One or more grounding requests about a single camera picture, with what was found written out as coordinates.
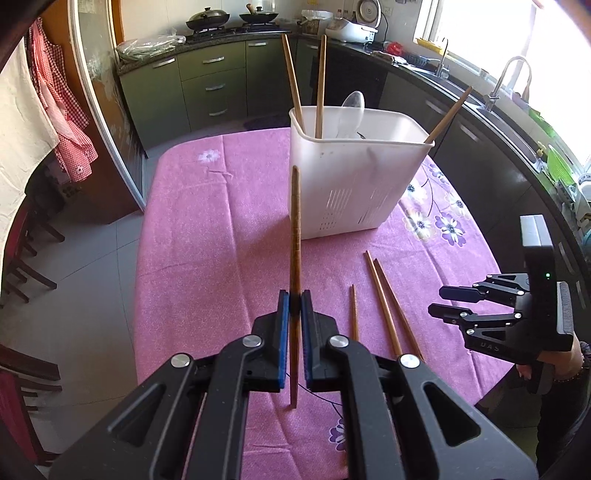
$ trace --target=flower print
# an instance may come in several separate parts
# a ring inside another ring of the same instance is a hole
[[[456,245],[461,247],[466,243],[464,238],[464,230],[462,224],[448,213],[441,216],[435,216],[435,226],[441,229],[441,237],[446,240],[451,246]]]
[[[339,419],[336,427],[332,427],[330,429],[329,441],[331,443],[336,443],[336,449],[339,452],[347,449],[347,444],[345,441],[345,424],[343,419]]]
[[[410,185],[404,191],[404,197],[416,200],[418,203],[422,203],[427,198],[427,191],[421,187],[420,183],[415,179],[412,179]]]
[[[443,172],[439,169],[439,167],[437,165],[435,165],[434,163],[430,163],[429,170],[431,172],[431,175],[433,175],[441,183],[447,183],[447,179],[445,178],[445,175],[443,174]]]
[[[431,220],[421,212],[409,212],[406,217],[406,228],[419,240],[426,242],[431,237]]]
[[[215,162],[220,157],[220,152],[218,150],[206,150],[201,155],[199,155],[199,161],[201,163],[212,163]]]
[[[454,192],[446,193],[445,199],[449,202],[450,208],[457,217],[465,217],[468,215],[466,204]]]

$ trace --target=kitchen cabinet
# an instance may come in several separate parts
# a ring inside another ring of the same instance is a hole
[[[246,101],[248,116],[287,114],[293,107],[280,38],[246,42]]]
[[[318,76],[318,61],[312,75]],[[378,108],[388,73],[370,59],[328,45],[326,49],[326,78],[324,104],[341,106],[350,93],[358,90],[365,97],[367,108]]]
[[[295,77],[300,91],[300,102],[302,105],[315,105],[316,98],[313,97],[318,82],[318,49],[319,42],[312,39],[301,38],[297,43],[297,54],[295,58]]]
[[[211,73],[183,82],[191,130],[246,118],[246,69]]]
[[[581,270],[563,231],[533,187],[530,187],[516,204],[505,212],[503,219],[485,235],[499,268],[503,273],[525,271],[523,248],[518,247],[521,245],[519,217],[522,215],[544,216],[554,244],[557,280],[565,281],[569,285],[575,331],[579,339],[591,341],[589,294],[584,286]]]
[[[513,161],[462,112],[433,158],[485,237],[530,186]]]
[[[178,70],[182,81],[217,72],[243,69],[245,66],[245,43],[241,41],[200,48],[178,56]]]
[[[400,78],[395,73],[388,73],[382,98],[379,102],[379,108],[380,110],[389,110],[408,115],[428,133],[437,126],[449,111],[447,105],[444,105],[419,87]],[[435,139],[435,147],[429,152],[432,157],[437,153],[439,146],[441,146],[446,132],[447,129]]]
[[[177,57],[156,61],[121,76],[121,86],[146,150],[189,133]]]

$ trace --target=window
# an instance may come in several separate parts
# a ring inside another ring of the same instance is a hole
[[[580,164],[591,161],[591,46],[555,0],[433,0],[430,14],[428,38],[447,38],[452,57],[494,78],[511,57],[526,57],[533,73],[530,106]],[[522,92],[528,73],[515,62],[504,84]]]

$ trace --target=beige cloth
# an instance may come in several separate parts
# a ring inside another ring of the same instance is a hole
[[[0,269],[8,231],[25,198],[25,186],[58,143],[27,67],[24,41],[0,73]]]

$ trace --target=silver screw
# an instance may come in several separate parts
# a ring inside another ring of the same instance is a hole
[[[248,348],[254,348],[262,343],[262,338],[258,335],[246,335],[242,339],[242,344]]]
[[[416,356],[407,353],[400,357],[400,363],[406,368],[417,368],[421,361]]]
[[[334,335],[330,337],[329,342],[336,348],[345,348],[349,344],[349,339],[343,335]]]
[[[177,353],[170,359],[170,364],[174,368],[184,368],[187,367],[189,363],[191,363],[191,359],[186,353]]]

